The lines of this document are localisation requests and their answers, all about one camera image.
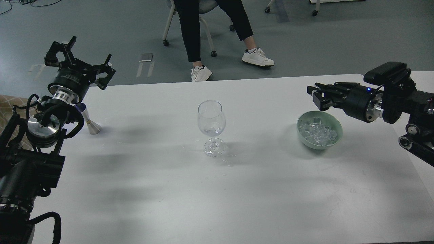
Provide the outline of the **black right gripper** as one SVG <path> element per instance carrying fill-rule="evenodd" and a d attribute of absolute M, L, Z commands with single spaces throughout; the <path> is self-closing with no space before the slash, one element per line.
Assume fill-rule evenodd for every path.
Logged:
<path fill-rule="evenodd" d="M 316 82 L 307 87 L 307 94 L 313 96 L 320 111 L 330 107 L 342 109 L 346 115 L 367 123 L 383 117 L 383 91 L 362 86 L 359 82 Z"/>

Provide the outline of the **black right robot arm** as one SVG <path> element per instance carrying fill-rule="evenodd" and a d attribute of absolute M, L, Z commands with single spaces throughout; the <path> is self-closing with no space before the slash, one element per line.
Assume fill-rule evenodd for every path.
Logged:
<path fill-rule="evenodd" d="M 394 124 L 403 113 L 408 114 L 406 134 L 399 137 L 398 143 L 433 166 L 434 95 L 417 90 L 410 75 L 411 70 L 405 63 L 386 62 L 363 77 L 364 82 L 376 88 L 358 82 L 317 82 L 307 87 L 307 93 L 320 111 L 339 108 L 346 115 L 367 123 L 382 118 L 386 123 Z"/>

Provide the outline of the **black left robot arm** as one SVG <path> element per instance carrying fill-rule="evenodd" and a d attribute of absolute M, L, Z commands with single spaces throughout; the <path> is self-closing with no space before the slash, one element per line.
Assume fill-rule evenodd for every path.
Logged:
<path fill-rule="evenodd" d="M 30 244 L 35 227 L 53 218 L 53 244 L 61 240 L 59 213 L 31 218 L 37 197 L 47 197 L 57 187 L 65 157 L 60 155 L 65 139 L 86 125 L 90 134 L 101 131 L 88 114 L 83 99 L 92 84 L 107 88 L 115 74 L 109 54 L 103 64 L 90 65 L 74 57 L 76 37 L 53 42 L 45 55 L 46 66 L 57 67 L 48 85 L 50 96 L 32 94 L 26 105 L 12 106 L 12 116 L 1 133 L 0 217 L 2 244 Z"/>

